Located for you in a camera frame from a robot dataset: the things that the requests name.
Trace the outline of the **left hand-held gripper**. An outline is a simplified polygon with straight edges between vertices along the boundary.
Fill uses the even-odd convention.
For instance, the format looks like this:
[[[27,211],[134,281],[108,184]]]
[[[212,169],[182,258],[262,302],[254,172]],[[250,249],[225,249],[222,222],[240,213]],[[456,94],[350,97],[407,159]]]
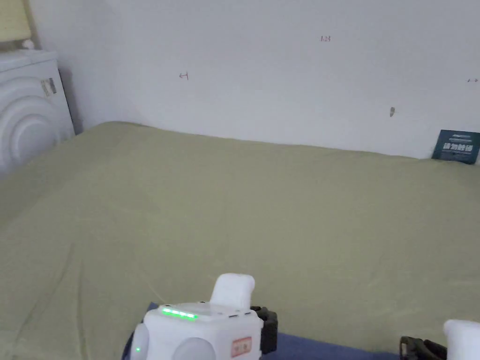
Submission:
[[[209,301],[151,303],[132,333],[134,360],[259,360],[277,351],[278,316],[251,305],[255,280],[226,273]]]

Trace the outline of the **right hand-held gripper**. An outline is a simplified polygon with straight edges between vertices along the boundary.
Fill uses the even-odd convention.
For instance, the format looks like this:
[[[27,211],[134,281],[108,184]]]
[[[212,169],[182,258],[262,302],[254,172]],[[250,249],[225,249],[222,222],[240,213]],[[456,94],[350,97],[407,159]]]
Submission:
[[[480,324],[467,320],[447,320],[443,325],[447,339],[445,354],[425,355],[420,338],[402,336],[399,341],[401,360],[478,360],[480,358]]]

